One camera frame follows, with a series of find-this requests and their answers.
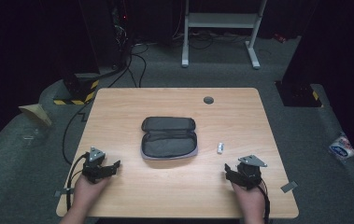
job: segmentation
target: human arm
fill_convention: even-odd
[[[261,191],[258,188],[246,190],[233,182],[231,183],[244,216],[244,223],[263,224],[264,198]]]
[[[81,175],[75,184],[74,201],[60,224],[84,223],[84,219],[109,182],[110,177],[93,184],[86,176]]]

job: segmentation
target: white metal stand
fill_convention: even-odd
[[[267,0],[262,0],[258,13],[234,14],[234,13],[190,13],[189,0],[186,0],[185,29],[182,49],[182,67],[189,66],[189,27],[215,27],[215,28],[250,28],[251,39],[246,41],[246,47],[255,69],[261,68],[256,57],[253,45],[261,25],[264,8]]]

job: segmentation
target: black stand base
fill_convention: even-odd
[[[98,80],[80,82],[79,96],[73,96],[62,83],[53,102],[56,105],[85,105],[93,98],[98,82]]]
[[[309,84],[291,84],[276,81],[276,88],[284,106],[321,107],[319,96]]]

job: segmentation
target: eyeglass case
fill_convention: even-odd
[[[146,160],[173,160],[197,155],[194,119],[148,117],[142,122],[141,155]]]

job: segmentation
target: light wood tabletop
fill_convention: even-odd
[[[207,96],[213,104],[204,102]],[[155,116],[194,119],[198,155],[169,161],[142,159],[141,124]],[[222,154],[217,153],[219,143],[224,144]],[[240,218],[224,164],[236,171],[237,159],[252,154],[268,164],[261,172],[271,202],[270,218],[299,214],[292,191],[281,190],[290,181],[261,97],[252,88],[101,89],[75,160],[91,147],[106,153],[103,166],[121,160],[91,217]],[[57,214],[65,213],[62,196]]]

